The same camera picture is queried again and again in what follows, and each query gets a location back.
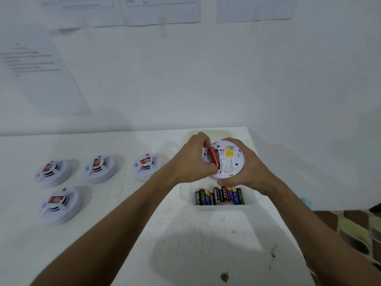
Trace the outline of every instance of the red label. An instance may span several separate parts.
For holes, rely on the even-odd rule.
[[[142,160],[140,161],[140,163],[141,163],[142,165],[144,165],[145,163],[150,162],[150,161],[151,161],[151,157],[146,157],[145,159],[142,159]]]
[[[42,172],[43,172],[43,173],[48,172],[48,171],[50,170],[50,168],[51,168],[52,165],[53,165],[52,163],[48,163],[48,164],[45,166],[45,168],[42,170]]]
[[[59,204],[65,196],[51,196],[48,200],[48,204]]]
[[[100,158],[96,158],[96,159],[94,159],[93,167],[98,167],[100,162],[101,162],[101,159],[100,159]]]

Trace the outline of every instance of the blue battery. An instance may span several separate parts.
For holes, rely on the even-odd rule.
[[[233,193],[231,187],[226,187],[227,189],[227,197],[229,198],[229,201],[233,201]]]
[[[233,192],[233,201],[235,205],[239,205],[239,200],[238,200],[238,194],[236,189],[232,189]]]
[[[212,202],[210,201],[210,191],[208,189],[205,190],[205,202],[207,206],[212,205]]]

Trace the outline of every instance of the right hand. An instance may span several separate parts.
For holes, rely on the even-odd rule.
[[[245,163],[242,170],[235,176],[218,180],[217,183],[220,186],[234,187],[244,185],[267,196],[277,184],[282,182],[242,141],[235,138],[224,138],[223,140],[235,143],[242,150]]]

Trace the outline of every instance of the paper with text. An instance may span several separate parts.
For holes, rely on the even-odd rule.
[[[49,29],[123,26],[119,0],[35,0]]]
[[[216,22],[291,19],[298,0],[217,0]]]
[[[201,22],[201,0],[119,0],[126,26]]]
[[[0,61],[41,115],[92,114],[43,28],[27,26],[0,32]]]

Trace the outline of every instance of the smoke detector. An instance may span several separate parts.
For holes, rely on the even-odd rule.
[[[117,167],[112,156],[98,156],[85,165],[83,173],[88,182],[96,184],[111,178],[117,171]]]
[[[65,187],[47,197],[38,213],[44,222],[59,225],[73,218],[82,203],[83,198],[74,187]]]
[[[218,140],[212,143],[211,149],[214,150],[219,160],[218,172],[210,176],[212,179],[219,180],[220,178],[232,177],[243,168],[245,158],[241,149],[236,144],[227,140]],[[209,150],[204,148],[202,151],[202,158],[205,163],[213,162]]]
[[[134,176],[141,181],[147,181],[159,168],[162,160],[157,154],[142,154],[133,164]]]
[[[43,165],[34,175],[42,189],[49,189],[63,183],[72,173],[72,166],[66,160],[52,160]]]

